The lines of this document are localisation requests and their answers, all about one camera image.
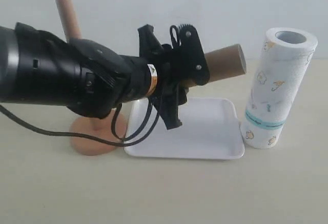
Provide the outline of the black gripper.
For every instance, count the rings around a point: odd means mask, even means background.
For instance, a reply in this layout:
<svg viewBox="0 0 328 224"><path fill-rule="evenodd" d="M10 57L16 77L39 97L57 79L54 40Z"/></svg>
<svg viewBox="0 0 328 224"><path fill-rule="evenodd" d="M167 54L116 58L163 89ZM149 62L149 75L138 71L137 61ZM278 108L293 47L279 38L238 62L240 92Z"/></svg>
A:
<svg viewBox="0 0 328 224"><path fill-rule="evenodd" d="M191 80L195 85L205 85L210 79L209 68L196 28L191 24L178 26L179 75L183 80ZM144 25L138 28L139 57L154 65L157 84L149 96L158 111L166 129L178 128L182 122L178 118L179 79L174 74L178 64L178 50L169 44L161 44L154 34L154 27Z"/></svg>

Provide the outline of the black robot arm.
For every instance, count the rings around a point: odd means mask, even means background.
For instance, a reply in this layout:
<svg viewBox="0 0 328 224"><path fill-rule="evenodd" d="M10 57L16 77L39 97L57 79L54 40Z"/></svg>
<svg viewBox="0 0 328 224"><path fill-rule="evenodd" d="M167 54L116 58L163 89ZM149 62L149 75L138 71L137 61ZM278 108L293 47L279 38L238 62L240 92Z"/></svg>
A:
<svg viewBox="0 0 328 224"><path fill-rule="evenodd" d="M138 36L139 55L127 56L22 23L1 27L1 101L65 106L103 119L122 103L148 98L166 127L177 128L178 106L187 101L182 82L203 86L210 79L197 30L171 26L171 44L161 44L151 25L140 27Z"/></svg>

